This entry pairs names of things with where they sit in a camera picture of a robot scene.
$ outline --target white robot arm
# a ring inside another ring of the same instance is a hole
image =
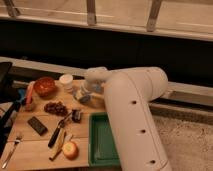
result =
[[[148,101],[161,96],[168,79],[157,67],[108,71],[92,68],[84,88],[104,86],[104,100],[123,171],[171,171]]]

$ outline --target food item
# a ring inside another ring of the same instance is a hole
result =
[[[62,102],[49,102],[44,106],[44,111],[51,114],[64,116],[68,113],[67,107]]]
[[[60,83],[63,85],[67,92],[72,91],[73,76],[71,74],[64,74],[59,78]]]
[[[52,150],[52,155],[51,155],[51,157],[49,157],[49,159],[51,161],[53,161],[58,156],[58,154],[61,152],[65,135],[66,135],[66,131],[64,130],[64,128],[60,128],[56,143]]]
[[[73,141],[66,142],[62,147],[62,151],[68,159],[74,159],[78,156],[78,147]]]
[[[55,81],[51,77],[41,77],[34,83],[35,92],[41,96],[48,96],[56,90]]]
[[[40,136],[47,132],[47,127],[44,126],[44,124],[42,124],[35,116],[27,122]]]

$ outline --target black wall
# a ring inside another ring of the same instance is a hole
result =
[[[213,42],[0,20],[0,56],[83,68],[159,66],[170,81],[213,86]]]

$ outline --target fork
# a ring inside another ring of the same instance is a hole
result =
[[[8,162],[10,161],[10,158],[11,158],[11,156],[13,155],[13,153],[14,153],[14,151],[15,151],[17,145],[21,142],[21,139],[22,139],[22,135],[21,135],[21,134],[18,134],[18,135],[16,136],[15,141],[14,141],[14,145],[13,145],[12,150],[10,150],[10,153],[8,154],[8,156],[7,156],[7,158],[6,158],[5,162],[4,162],[4,164],[2,165],[2,169],[5,169],[5,168],[7,167],[7,164],[8,164]]]

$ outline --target black handle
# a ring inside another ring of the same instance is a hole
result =
[[[50,138],[50,141],[49,141],[49,143],[48,143],[48,147],[51,148],[51,147],[55,144],[55,141],[56,141],[56,139],[57,139],[57,137],[58,137],[59,131],[60,131],[60,128],[57,127],[57,128],[55,129],[55,131],[54,131],[52,137]]]

